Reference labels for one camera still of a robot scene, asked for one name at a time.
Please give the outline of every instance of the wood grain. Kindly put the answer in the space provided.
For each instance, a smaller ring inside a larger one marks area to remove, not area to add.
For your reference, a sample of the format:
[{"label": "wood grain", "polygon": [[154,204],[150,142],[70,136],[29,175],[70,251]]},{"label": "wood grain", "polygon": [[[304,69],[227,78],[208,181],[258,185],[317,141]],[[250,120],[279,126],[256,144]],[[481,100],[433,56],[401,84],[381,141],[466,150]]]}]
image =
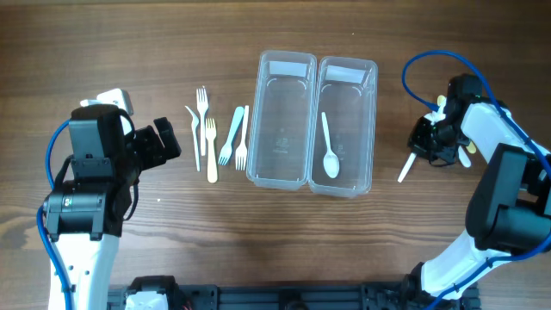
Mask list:
[{"label": "wood grain", "polygon": [[[426,113],[402,89],[403,64],[429,49],[463,54],[516,121],[551,146],[544,127],[551,115],[550,9],[539,1],[459,0],[0,7],[0,309],[46,308],[48,260],[34,223],[49,193],[44,151],[80,100],[114,87],[130,92],[136,127],[168,116],[183,154],[142,174],[111,283],[156,274],[221,285],[399,280],[462,231],[485,167],[480,155],[469,170],[419,161],[396,183],[407,136]],[[184,105],[195,106],[195,88],[206,85],[209,116],[225,137],[233,110],[253,103],[258,58],[267,49],[377,63],[368,195],[344,200],[307,186],[261,189],[233,165],[219,168],[216,184],[195,171]],[[408,81],[420,96],[436,98],[465,70],[452,59],[427,59]],[[70,152],[63,133],[54,171]],[[480,284],[484,309],[550,308],[549,266],[541,256],[493,271]]]}]

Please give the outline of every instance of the plastic cutlery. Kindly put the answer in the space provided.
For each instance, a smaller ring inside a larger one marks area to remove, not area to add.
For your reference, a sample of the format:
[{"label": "plastic cutlery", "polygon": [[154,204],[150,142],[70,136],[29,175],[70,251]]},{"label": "plastic cutlery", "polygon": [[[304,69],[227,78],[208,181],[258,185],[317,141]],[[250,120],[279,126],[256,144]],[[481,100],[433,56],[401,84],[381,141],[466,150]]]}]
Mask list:
[{"label": "plastic cutlery", "polygon": [[218,181],[218,171],[216,170],[216,152],[214,151],[214,140],[216,139],[216,123],[214,119],[207,119],[207,131],[205,132],[208,140],[208,162],[207,179],[210,183]]},{"label": "plastic cutlery", "polygon": [[193,133],[193,147],[195,148],[195,164],[197,165],[197,171],[201,171],[201,162],[199,161],[199,146],[197,145],[197,126],[199,126],[199,119],[197,115],[193,113],[193,110],[186,106],[191,113],[193,120],[191,121],[191,132]]},{"label": "plastic cutlery", "polygon": [[243,107],[237,107],[233,113],[232,125],[230,126],[230,133],[227,135],[227,140],[222,150],[220,150],[220,156],[218,158],[218,164],[226,165],[230,162],[230,157],[233,152],[233,140],[235,139],[235,133],[239,129],[241,120],[243,120],[243,114],[245,110]]},{"label": "plastic cutlery", "polygon": [[325,112],[321,113],[321,121],[324,126],[325,143],[327,144],[327,153],[324,156],[325,173],[327,173],[327,176],[329,176],[330,178],[335,178],[337,177],[339,168],[338,157],[331,150],[331,142],[329,141],[329,128],[327,126],[327,117],[325,116]]},{"label": "plastic cutlery", "polygon": [[205,141],[205,115],[208,111],[208,97],[205,86],[197,89],[197,111],[201,117],[201,156],[207,153],[207,142]]},{"label": "plastic cutlery", "polygon": [[243,171],[247,165],[247,123],[249,122],[249,106],[245,106],[245,115],[243,116],[243,126],[241,127],[241,144],[235,150],[235,170]]}]

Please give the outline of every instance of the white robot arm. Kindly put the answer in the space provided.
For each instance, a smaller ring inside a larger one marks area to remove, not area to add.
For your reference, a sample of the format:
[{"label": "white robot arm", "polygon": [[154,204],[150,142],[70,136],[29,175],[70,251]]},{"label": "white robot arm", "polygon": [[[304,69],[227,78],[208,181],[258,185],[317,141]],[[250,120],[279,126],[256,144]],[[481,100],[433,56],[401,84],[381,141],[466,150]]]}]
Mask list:
[{"label": "white robot arm", "polygon": [[[158,135],[151,126],[134,129],[129,117],[132,105],[123,90],[100,94],[81,106],[68,123],[74,154],[55,178],[42,208],[46,222],[43,227],[39,223],[39,229],[49,234],[46,242],[51,242],[55,254],[51,259],[60,264],[60,270],[52,264],[50,310],[65,305],[77,310],[105,309],[122,223],[132,216],[138,201],[139,175],[181,153],[166,118],[154,121]],[[75,177],[64,181],[69,164]],[[69,282],[68,303],[58,272]]]},{"label": "white robot arm", "polygon": [[[449,95],[454,91],[461,93],[461,87],[472,89],[473,77],[461,76],[452,79]],[[488,264],[488,260],[526,252],[541,243],[551,232],[549,217],[539,215],[545,208],[542,205],[545,204],[544,201],[537,205],[529,205],[528,202],[517,200],[519,189],[526,187],[526,183],[537,183],[537,186],[534,185],[530,189],[531,194],[538,195],[538,190],[542,190],[542,194],[547,196],[548,183],[547,188],[536,189],[547,181],[545,170],[541,166],[538,167],[532,150],[505,122],[496,108],[487,100],[480,99],[476,102],[477,98],[479,96],[461,98],[461,94],[455,94],[452,96],[453,102],[448,102],[453,106],[447,108],[452,119],[447,119],[447,115],[443,113],[446,110],[444,103],[436,116],[428,119],[425,116],[418,122],[408,143],[414,154],[410,158],[420,154],[430,161],[437,158],[449,163],[461,155],[459,152],[453,153],[461,150],[461,145],[453,142],[472,141],[489,163],[469,204],[467,229],[442,254],[423,263],[417,271],[419,286],[428,295],[437,297],[444,290],[454,288],[443,297],[444,300],[459,299],[472,283],[499,265],[508,263],[506,260],[498,260]],[[504,111],[511,119],[511,112],[507,109]],[[415,138],[423,136],[423,133],[426,139]],[[548,150],[534,144],[543,156],[549,154]],[[399,181],[403,179],[409,166],[411,163],[406,164]],[[481,267],[483,270],[472,277],[466,285],[457,286]]]}]

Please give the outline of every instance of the plastic storage bin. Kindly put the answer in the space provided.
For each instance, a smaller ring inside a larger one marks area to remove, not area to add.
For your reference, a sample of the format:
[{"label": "plastic storage bin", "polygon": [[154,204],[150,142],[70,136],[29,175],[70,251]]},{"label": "plastic storage bin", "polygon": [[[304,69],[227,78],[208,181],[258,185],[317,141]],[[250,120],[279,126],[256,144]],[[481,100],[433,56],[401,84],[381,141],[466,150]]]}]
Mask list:
[{"label": "plastic storage bin", "polygon": [[[370,60],[326,57],[319,66],[313,110],[313,145],[308,183],[312,192],[354,197],[371,189],[377,65]],[[337,177],[329,178],[323,158],[327,151],[321,123],[325,112],[331,149],[339,158]]]},{"label": "plastic storage bin", "polygon": [[309,174],[316,58],[267,51],[260,57],[247,177],[256,186],[298,189]]}]

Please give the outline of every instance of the black mounting rail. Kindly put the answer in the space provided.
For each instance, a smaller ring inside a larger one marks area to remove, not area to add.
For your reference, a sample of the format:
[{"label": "black mounting rail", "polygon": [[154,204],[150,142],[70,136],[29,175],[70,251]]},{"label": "black mounting rail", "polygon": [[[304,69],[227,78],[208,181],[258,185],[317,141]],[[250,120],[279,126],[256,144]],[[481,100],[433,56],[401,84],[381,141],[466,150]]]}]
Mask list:
[{"label": "black mounting rail", "polygon": [[[422,310],[428,305],[408,302],[400,305],[400,282],[369,282],[353,286],[289,286],[219,288],[215,285],[181,285],[193,310],[299,310],[299,299],[308,310]],[[112,289],[108,310],[123,310],[127,288]],[[449,310],[480,310],[476,283],[463,297],[448,304]]]}]

